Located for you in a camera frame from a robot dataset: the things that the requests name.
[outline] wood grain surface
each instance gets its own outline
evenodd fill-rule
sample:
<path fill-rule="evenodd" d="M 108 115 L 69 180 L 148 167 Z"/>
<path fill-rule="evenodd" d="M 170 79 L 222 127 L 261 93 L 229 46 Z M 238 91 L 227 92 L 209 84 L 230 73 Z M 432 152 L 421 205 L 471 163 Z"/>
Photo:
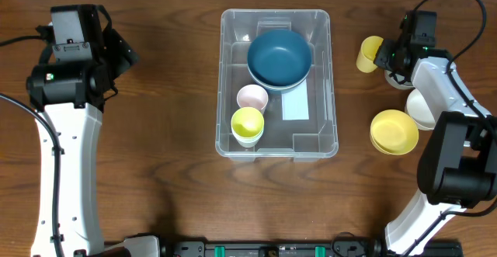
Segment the wood grain surface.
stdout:
<path fill-rule="evenodd" d="M 50 7 L 103 4 L 141 62 L 116 80 L 97 157 L 100 225 L 107 241 L 154 231 L 210 241 L 331 240 L 340 231 L 378 236 L 416 191 L 416 167 L 430 132 L 405 156 L 376 151 L 370 121 L 404 109 L 408 92 L 383 72 L 355 67 L 361 41 L 396 39 L 421 0 L 0 0 L 0 40 L 34 34 Z M 487 30 L 461 57 L 460 76 L 497 112 L 497 0 L 483 0 Z M 225 9 L 324 9 L 332 20 L 339 153 L 315 163 L 233 163 L 214 149 L 221 13 Z M 480 26 L 472 0 L 433 0 L 439 47 L 453 54 Z M 28 102 L 25 80 L 43 48 L 0 48 L 0 92 Z M 0 105 L 0 255 L 28 256 L 40 197 L 40 146 L 33 119 Z M 480 210 L 488 206 L 482 203 Z M 497 214 L 454 218 L 438 238 L 458 238 L 466 256 L 497 254 Z"/>

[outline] clear plastic bin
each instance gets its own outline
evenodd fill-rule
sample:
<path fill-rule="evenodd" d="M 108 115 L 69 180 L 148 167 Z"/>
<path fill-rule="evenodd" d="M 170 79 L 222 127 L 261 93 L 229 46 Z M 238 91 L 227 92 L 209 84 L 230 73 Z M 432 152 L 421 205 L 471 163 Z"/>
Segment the clear plastic bin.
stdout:
<path fill-rule="evenodd" d="M 238 109 L 236 95 L 243 86 L 255 84 L 247 68 L 250 43 L 258 35 L 274 29 L 299 33 L 311 48 L 312 66 L 304 82 L 307 86 L 308 118 L 288 120 L 285 117 L 285 120 L 283 111 L 288 116 L 287 110 L 294 105 L 288 103 L 288 96 L 282 97 L 287 94 L 271 92 L 264 112 L 264 134 L 255 147 L 244 148 L 231 133 L 231 116 Z M 328 13 L 319 9 L 225 11 L 221 17 L 217 152 L 235 161 L 254 161 L 258 157 L 316 161 L 332 157 L 338 149 Z"/>

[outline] yellow bowl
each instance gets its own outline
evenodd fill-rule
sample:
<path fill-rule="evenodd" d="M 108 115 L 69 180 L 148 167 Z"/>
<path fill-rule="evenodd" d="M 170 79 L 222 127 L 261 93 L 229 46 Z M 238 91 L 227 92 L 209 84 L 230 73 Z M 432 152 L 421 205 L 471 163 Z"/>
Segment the yellow bowl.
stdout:
<path fill-rule="evenodd" d="M 419 132 L 414 120 L 400 110 L 378 113 L 371 122 L 371 142 L 381 152 L 392 155 L 409 153 L 418 144 Z"/>
<path fill-rule="evenodd" d="M 386 155 L 393 155 L 392 153 L 385 151 L 381 146 L 379 146 L 376 141 L 374 141 L 373 136 L 370 134 L 371 144 L 373 144 L 374 148 L 376 148 L 379 152 L 385 153 Z"/>
<path fill-rule="evenodd" d="M 262 129 L 264 116 L 255 108 L 241 108 L 231 118 L 231 130 L 240 137 L 257 137 Z"/>

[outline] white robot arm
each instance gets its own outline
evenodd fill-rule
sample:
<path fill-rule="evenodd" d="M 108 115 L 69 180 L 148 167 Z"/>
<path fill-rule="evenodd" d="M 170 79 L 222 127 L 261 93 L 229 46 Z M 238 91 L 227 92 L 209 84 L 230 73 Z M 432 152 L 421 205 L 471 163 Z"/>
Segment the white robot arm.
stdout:
<path fill-rule="evenodd" d="M 471 216 L 463 212 L 497 192 L 493 158 L 497 150 L 484 125 L 495 122 L 495 117 L 474 100 L 447 51 L 434 48 L 435 25 L 434 12 L 408 12 L 398 41 L 385 40 L 375 59 L 376 65 L 392 71 L 399 84 L 411 82 L 437 120 L 419 162 L 419 189 L 384 229 L 386 249 L 399 255 L 422 254 L 426 242 L 454 214 Z M 464 147 L 480 155 L 466 158 Z"/>
<path fill-rule="evenodd" d="M 108 21 L 102 31 L 99 12 Z M 50 43 L 28 77 L 30 102 L 57 135 L 60 173 L 54 166 L 54 143 L 36 122 L 41 146 L 40 216 L 31 256 L 86 257 L 119 255 L 157 257 L 155 236 L 127 239 L 104 249 L 96 207 L 96 147 L 102 126 L 104 93 L 117 94 L 113 80 L 138 61 L 126 41 L 112 29 L 101 5 L 69 5 L 51 9 L 53 26 L 38 30 Z M 48 64 L 54 53 L 56 62 Z M 59 175 L 60 182 L 54 180 Z M 54 184 L 58 184 L 58 216 L 53 221 Z M 58 225 L 58 233 L 53 226 Z"/>
<path fill-rule="evenodd" d="M 466 105 L 461 95 L 450 82 L 446 72 L 448 63 L 449 61 L 446 58 L 440 57 L 428 57 L 418 60 L 412 72 L 412 84 L 421 92 L 435 120 L 438 120 L 440 114 L 445 111 L 459 112 L 465 116 L 477 117 L 476 113 Z M 454 63 L 452 63 L 451 68 L 454 70 L 453 76 L 457 84 L 469 99 L 474 99 L 457 75 Z M 479 104 L 475 103 L 475 106 L 486 116 L 491 115 L 487 109 Z M 393 252 L 404 254 L 412 246 L 414 240 L 427 231 L 441 213 L 449 210 L 464 212 L 466 208 L 460 204 L 453 203 L 431 204 L 426 194 L 423 194 L 418 189 L 399 217 L 390 222 L 385 228 L 386 246 Z M 421 254 L 426 243 L 452 217 L 454 216 L 449 215 L 445 220 L 439 222 L 436 228 L 410 252 L 410 255 Z"/>

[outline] black base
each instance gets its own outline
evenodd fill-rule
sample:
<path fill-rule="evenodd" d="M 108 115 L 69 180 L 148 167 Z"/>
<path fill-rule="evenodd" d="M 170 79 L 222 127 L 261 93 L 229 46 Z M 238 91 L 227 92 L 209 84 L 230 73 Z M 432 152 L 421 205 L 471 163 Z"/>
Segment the black base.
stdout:
<path fill-rule="evenodd" d="M 381 253 L 380 242 L 369 238 L 340 238 L 331 243 L 206 243 L 187 241 L 174 244 L 172 257 L 394 257 Z M 419 257 L 464 257 L 457 241 L 431 241 Z"/>

